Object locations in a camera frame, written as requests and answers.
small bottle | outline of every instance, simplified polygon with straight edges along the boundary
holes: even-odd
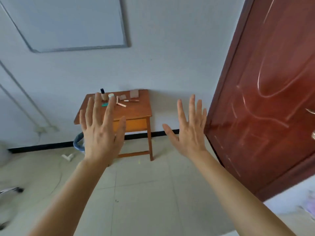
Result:
[[[101,92],[102,99],[104,101],[107,101],[108,100],[108,95],[104,92],[104,89],[100,89],[100,92]]]

whiteboard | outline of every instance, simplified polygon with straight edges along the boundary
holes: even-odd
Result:
[[[32,52],[127,47],[120,0],[0,0]]]

tabletop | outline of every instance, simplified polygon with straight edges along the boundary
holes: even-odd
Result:
[[[108,92],[113,93],[116,96],[126,95],[127,99],[130,98],[130,91],[120,91],[120,92]],[[89,97],[94,96],[94,93],[87,94],[83,100],[83,103],[77,113],[76,118],[74,119],[74,124],[80,124],[80,110],[86,109],[88,105]],[[124,102],[119,101],[122,104],[127,105],[127,107],[123,107],[120,105],[115,105],[114,110],[114,121],[118,121],[122,116],[125,116],[126,119],[139,119],[139,118],[146,118],[152,116],[151,105],[150,105],[150,98],[149,98],[149,91],[147,89],[139,90],[139,98],[132,98],[132,99],[139,99],[139,102]],[[101,108],[101,114],[105,114],[105,110],[107,107]]]

table drawer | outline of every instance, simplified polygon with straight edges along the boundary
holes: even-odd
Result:
[[[117,131],[119,126],[119,121],[113,122],[114,131]],[[126,121],[126,132],[133,131],[146,131],[147,130],[147,119],[130,119]]]

whiteboard frame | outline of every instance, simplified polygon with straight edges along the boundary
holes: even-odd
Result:
[[[122,4],[121,4],[121,0],[119,0],[119,5],[120,5],[120,24],[121,24],[121,28],[123,31],[123,37],[124,37],[124,43],[122,45],[112,45],[112,46],[86,46],[86,47],[70,47],[70,48],[55,48],[55,49],[46,49],[46,50],[42,50],[42,51],[38,51],[34,48],[32,48],[30,46],[30,44],[28,43],[27,39],[24,37],[24,35],[22,34],[22,32],[20,31],[20,29],[18,28],[18,26],[16,25],[16,23],[14,22],[14,20],[12,19],[12,17],[10,16],[9,12],[6,10],[5,6],[3,5],[2,1],[0,0],[0,5],[2,7],[2,9],[5,11],[5,13],[7,14],[7,16],[10,18],[12,24],[14,25],[14,27],[16,28],[16,30],[18,31],[19,35],[21,36],[21,38],[23,39],[23,41],[25,42],[26,46],[28,47],[28,49],[33,52],[33,53],[49,53],[49,52],[62,52],[62,51],[77,51],[77,50],[96,50],[96,49],[112,49],[112,48],[127,48],[128,47],[128,42],[127,42],[127,38],[126,38],[126,31],[125,31],[125,25],[124,25],[124,19],[123,19],[123,15],[122,15]]]

